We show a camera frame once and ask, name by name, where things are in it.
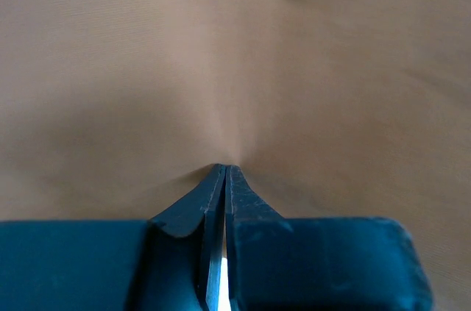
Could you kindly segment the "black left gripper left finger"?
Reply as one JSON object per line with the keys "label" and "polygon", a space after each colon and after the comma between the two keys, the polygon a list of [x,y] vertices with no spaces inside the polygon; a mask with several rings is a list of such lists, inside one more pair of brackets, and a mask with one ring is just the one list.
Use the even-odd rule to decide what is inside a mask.
{"label": "black left gripper left finger", "polygon": [[215,310],[225,167],[148,220],[4,221],[3,310]]}

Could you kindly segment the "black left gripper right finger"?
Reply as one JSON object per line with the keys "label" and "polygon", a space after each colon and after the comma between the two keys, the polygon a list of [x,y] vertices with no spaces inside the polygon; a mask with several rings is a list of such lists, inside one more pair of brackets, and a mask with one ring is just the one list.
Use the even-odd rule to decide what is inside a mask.
{"label": "black left gripper right finger", "polygon": [[233,310],[432,310],[410,234],[382,217],[284,218],[231,165],[225,177]]}

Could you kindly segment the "brown trousers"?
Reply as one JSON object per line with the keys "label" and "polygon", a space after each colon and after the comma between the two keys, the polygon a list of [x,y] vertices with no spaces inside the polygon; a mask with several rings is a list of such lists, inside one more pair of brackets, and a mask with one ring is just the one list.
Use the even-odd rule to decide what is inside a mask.
{"label": "brown trousers", "polygon": [[215,163],[382,215],[470,308],[470,0],[1,0],[1,218],[147,218]]}

